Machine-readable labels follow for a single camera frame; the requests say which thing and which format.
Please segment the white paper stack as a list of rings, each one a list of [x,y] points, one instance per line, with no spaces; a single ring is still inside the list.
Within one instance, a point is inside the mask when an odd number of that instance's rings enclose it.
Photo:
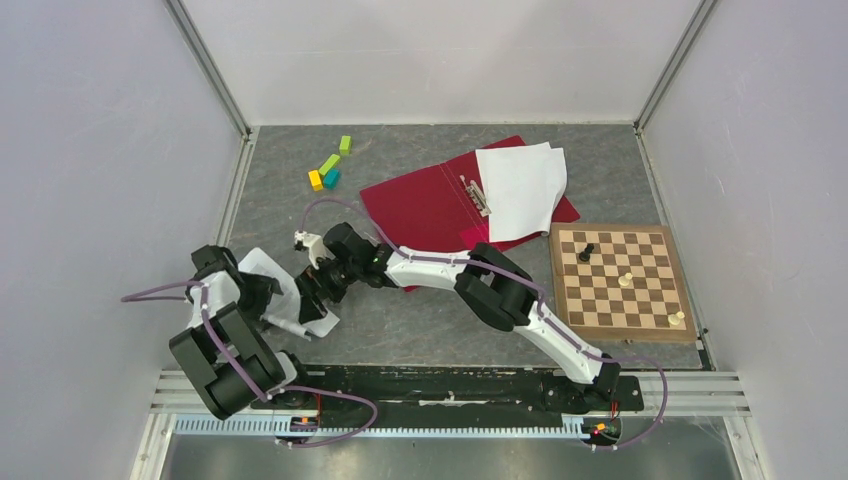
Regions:
[[[564,149],[548,142],[475,151],[492,243],[547,234],[568,177]]]

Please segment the printed text paper sheet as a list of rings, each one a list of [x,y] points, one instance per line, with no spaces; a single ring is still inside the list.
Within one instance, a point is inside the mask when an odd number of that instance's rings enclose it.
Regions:
[[[312,337],[326,337],[340,322],[340,318],[335,313],[328,311],[319,313],[317,320],[302,323],[299,320],[302,301],[295,278],[261,248],[255,247],[250,250],[238,266],[241,272],[270,277],[279,283],[262,316],[262,319],[270,324],[310,340]]]

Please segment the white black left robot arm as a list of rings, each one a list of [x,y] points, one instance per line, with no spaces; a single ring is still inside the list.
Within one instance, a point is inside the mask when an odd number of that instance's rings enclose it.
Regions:
[[[307,405],[312,379],[297,371],[293,355],[274,352],[262,337],[261,323],[297,293],[293,279],[259,248],[237,261],[230,249],[206,245],[191,260],[192,322],[169,349],[206,408],[226,420],[269,401],[274,390],[291,408]]]

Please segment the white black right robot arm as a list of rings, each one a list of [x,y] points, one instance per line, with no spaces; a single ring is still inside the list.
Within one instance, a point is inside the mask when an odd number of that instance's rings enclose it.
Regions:
[[[532,278],[488,243],[450,253],[420,251],[372,243],[340,223],[324,236],[296,232],[294,247],[310,259],[295,279],[304,325],[328,318],[325,304],[340,302],[356,282],[452,291],[484,324],[521,335],[553,359],[585,405],[602,408],[617,396],[620,365],[579,339],[545,304]]]

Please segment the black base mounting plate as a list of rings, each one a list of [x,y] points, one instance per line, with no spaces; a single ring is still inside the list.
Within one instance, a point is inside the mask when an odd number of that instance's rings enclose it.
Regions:
[[[552,368],[308,365],[295,383],[374,402],[420,406],[476,402],[574,415],[645,409],[634,375],[581,385]]]

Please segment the orange yellow block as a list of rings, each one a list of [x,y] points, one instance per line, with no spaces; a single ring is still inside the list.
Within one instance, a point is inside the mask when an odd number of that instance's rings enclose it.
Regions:
[[[321,191],[324,189],[323,177],[318,170],[309,171],[308,179],[313,191]]]

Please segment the teal block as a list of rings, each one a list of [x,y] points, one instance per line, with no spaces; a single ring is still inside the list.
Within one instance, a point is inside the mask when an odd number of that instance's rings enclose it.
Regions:
[[[341,178],[341,172],[339,169],[332,168],[327,171],[327,173],[323,177],[323,186],[326,189],[333,190],[337,187],[338,182]]]

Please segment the light green block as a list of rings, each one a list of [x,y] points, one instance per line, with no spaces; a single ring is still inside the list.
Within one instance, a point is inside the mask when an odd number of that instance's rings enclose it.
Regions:
[[[339,154],[342,156],[350,155],[352,151],[352,137],[343,135],[339,141]]]

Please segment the black chess piece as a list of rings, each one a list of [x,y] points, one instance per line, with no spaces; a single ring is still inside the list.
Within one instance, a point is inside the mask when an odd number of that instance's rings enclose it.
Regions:
[[[578,260],[581,262],[589,262],[594,252],[594,249],[595,245],[593,243],[588,243],[585,248],[578,253]]]

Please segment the wooden chessboard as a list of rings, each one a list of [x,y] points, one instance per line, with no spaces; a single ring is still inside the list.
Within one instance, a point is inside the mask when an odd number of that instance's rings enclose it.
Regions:
[[[553,223],[549,243],[556,313],[582,339],[696,342],[668,227]]]

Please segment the cream chess pawn centre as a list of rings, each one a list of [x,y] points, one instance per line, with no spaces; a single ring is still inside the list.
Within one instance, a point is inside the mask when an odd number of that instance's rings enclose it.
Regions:
[[[618,278],[618,284],[622,287],[630,286],[633,281],[633,274],[630,272],[625,273],[624,275]]]

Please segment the cream chess pawn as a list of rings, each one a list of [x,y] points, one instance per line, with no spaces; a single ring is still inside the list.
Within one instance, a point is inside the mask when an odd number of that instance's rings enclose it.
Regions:
[[[630,272],[625,273],[624,275],[618,278],[618,284],[622,287],[630,286],[633,281],[633,274]]]
[[[667,316],[668,324],[672,327],[677,327],[684,324],[686,315],[683,311],[677,311]]]

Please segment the aluminium frame rail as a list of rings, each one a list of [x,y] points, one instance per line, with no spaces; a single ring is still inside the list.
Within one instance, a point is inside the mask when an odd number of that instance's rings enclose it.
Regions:
[[[154,414],[174,417],[175,429],[190,434],[271,435],[323,439],[353,432],[359,438],[573,438],[610,419],[652,421],[673,418],[748,417],[748,400],[737,376],[727,372],[638,372],[625,390],[636,402],[620,404],[615,414],[556,413],[550,391],[529,399],[462,400],[449,392],[438,400],[379,400],[377,407],[350,400],[322,398],[314,408],[248,408],[226,420],[208,412],[178,371],[161,374],[151,405]]]

